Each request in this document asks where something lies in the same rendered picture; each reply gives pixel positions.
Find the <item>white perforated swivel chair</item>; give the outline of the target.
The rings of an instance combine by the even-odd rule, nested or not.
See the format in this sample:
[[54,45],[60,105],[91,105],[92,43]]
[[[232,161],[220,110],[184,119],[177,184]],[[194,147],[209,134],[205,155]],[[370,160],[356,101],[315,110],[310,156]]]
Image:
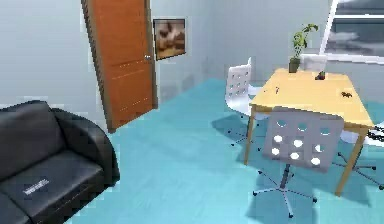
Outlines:
[[[346,143],[353,143],[358,138],[358,135],[353,132],[347,132],[343,131],[341,134],[341,139]],[[364,139],[365,145],[371,145],[376,147],[382,147],[384,148],[384,121],[381,123],[378,123],[375,125],[375,127],[368,131],[367,136]],[[372,177],[364,174],[361,172],[361,169],[367,168],[375,170],[375,165],[358,165],[357,163],[354,163],[352,170],[359,175],[363,176],[364,178],[372,181],[374,184],[376,184],[380,191],[384,190],[384,184],[380,184],[378,181],[373,179]]]
[[255,190],[257,196],[265,192],[278,191],[284,198],[288,217],[293,218],[287,193],[291,192],[317,202],[317,198],[291,190],[287,187],[294,176],[292,165],[326,173],[333,162],[344,119],[339,115],[313,112],[303,109],[275,106],[269,115],[264,141],[263,156],[285,164],[282,179],[275,182],[263,170],[258,174],[268,178],[273,187]]
[[252,96],[256,96],[261,87],[250,83],[252,75],[252,58],[246,64],[231,66],[226,80],[225,103],[241,117],[251,115]]

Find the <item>orange wooden room door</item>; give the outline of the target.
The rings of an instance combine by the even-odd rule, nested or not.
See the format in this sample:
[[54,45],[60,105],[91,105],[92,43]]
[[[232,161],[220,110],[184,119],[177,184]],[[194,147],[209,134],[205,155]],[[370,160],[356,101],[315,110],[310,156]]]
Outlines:
[[150,0],[80,1],[107,130],[113,133],[158,107]]

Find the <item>light wooden table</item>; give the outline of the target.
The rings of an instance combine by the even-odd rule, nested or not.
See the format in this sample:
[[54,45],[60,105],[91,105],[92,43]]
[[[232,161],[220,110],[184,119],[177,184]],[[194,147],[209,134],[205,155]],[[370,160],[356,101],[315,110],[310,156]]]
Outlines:
[[[335,195],[340,197],[362,150],[364,139],[368,131],[374,128],[374,124],[347,75],[326,73],[325,80],[315,80],[317,75],[318,73],[313,71],[289,73],[284,68],[274,71],[250,103],[251,115],[248,120],[244,164],[248,164],[257,113],[269,114],[275,106],[286,106],[339,115],[344,119],[344,130],[358,134],[335,190]],[[349,92],[352,97],[342,97],[341,92]]]

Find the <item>green potted house plant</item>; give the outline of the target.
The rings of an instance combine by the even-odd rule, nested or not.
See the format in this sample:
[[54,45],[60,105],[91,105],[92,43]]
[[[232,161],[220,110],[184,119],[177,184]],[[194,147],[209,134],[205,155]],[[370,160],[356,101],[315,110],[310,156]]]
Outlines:
[[289,60],[288,68],[290,73],[296,73],[298,71],[301,62],[300,55],[302,51],[308,47],[308,35],[318,29],[317,24],[309,23],[305,25],[301,31],[294,34],[292,39],[294,53]]

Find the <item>black leather sofa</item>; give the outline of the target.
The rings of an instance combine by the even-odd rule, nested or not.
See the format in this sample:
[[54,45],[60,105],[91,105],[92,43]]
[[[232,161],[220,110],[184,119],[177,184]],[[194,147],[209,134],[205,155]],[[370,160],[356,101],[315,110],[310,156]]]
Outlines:
[[40,100],[0,109],[0,224],[64,224],[119,180],[92,121]]

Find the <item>white framed window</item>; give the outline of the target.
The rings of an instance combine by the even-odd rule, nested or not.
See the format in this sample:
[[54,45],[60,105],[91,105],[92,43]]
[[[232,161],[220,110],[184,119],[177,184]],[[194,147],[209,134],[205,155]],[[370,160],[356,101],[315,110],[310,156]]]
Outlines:
[[330,0],[319,53],[329,61],[384,65],[384,0]]

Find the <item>framed brown wall picture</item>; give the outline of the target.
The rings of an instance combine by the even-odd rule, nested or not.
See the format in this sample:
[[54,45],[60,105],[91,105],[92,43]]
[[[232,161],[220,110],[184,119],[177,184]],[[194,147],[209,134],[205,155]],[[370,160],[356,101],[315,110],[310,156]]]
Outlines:
[[154,40],[156,60],[186,53],[185,19],[154,19]]

